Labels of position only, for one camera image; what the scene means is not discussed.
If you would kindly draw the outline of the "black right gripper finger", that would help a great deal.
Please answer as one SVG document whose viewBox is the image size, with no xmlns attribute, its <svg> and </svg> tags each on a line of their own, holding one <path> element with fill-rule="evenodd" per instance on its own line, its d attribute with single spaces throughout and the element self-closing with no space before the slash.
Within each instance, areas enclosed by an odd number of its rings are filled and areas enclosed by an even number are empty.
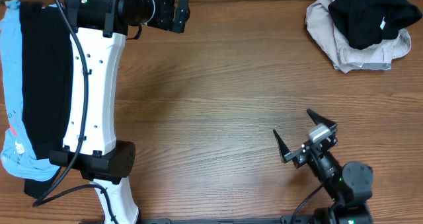
<svg viewBox="0 0 423 224">
<path fill-rule="evenodd" d="M 273 130 L 273 134 L 278 143 L 278 149 L 279 149 L 282 162 L 283 163 L 288 163 L 290 161 L 298 162 L 298 157 L 300 156 L 300 154 L 302 154 L 302 149 L 298 149 L 294 152 L 291 152 L 276 130 Z"/>
<path fill-rule="evenodd" d="M 337 124 L 335 122 L 319 115 L 318 113 L 316 113 L 315 111 L 313 111 L 310 108 L 307 109 L 307 113 L 316 125 L 323 124 L 327 128 L 336 128 L 337 127 Z"/>
</svg>

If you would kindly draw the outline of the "black t-shirt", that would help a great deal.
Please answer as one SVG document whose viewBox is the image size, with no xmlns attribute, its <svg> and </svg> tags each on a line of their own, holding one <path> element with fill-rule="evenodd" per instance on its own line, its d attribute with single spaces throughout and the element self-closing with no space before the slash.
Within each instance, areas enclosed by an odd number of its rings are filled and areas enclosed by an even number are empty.
<svg viewBox="0 0 423 224">
<path fill-rule="evenodd" d="M 394 40 L 399 30 L 422 18 L 408 0 L 334 0 L 328 10 L 350 47 L 358 50 Z"/>
</svg>

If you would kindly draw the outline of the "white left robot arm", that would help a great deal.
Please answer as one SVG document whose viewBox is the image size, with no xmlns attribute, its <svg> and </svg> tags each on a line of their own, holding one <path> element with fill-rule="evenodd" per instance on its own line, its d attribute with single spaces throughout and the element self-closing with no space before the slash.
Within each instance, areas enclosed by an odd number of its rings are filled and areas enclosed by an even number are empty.
<svg viewBox="0 0 423 224">
<path fill-rule="evenodd" d="M 64 0 L 73 50 L 71 108 L 52 164 L 76 169 L 94 188 L 105 223 L 140 223 L 129 175 L 135 145 L 114 129 L 116 78 L 128 29 L 150 26 L 181 34 L 190 0 Z"/>
</svg>

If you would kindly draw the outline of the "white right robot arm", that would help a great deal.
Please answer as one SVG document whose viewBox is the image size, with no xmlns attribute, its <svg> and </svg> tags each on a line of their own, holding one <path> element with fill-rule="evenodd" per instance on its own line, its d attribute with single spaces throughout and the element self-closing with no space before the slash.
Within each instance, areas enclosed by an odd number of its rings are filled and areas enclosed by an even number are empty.
<svg viewBox="0 0 423 224">
<path fill-rule="evenodd" d="M 338 140 L 337 123 L 312 109 L 307 113 L 315 123 L 308 140 L 296 151 L 290 151 L 276 130 L 273 131 L 283 163 L 292 162 L 295 168 L 308 165 L 320 185 L 295 209 L 292 215 L 281 217 L 282 223 L 359 224 L 373 223 L 367 201 L 372 197 L 373 170 L 370 166 L 352 161 L 345 165 L 334 158 L 330 149 Z M 305 204 L 320 190 L 326 190 L 333 201 L 328 207 L 316 209 L 313 215 L 300 215 Z"/>
</svg>

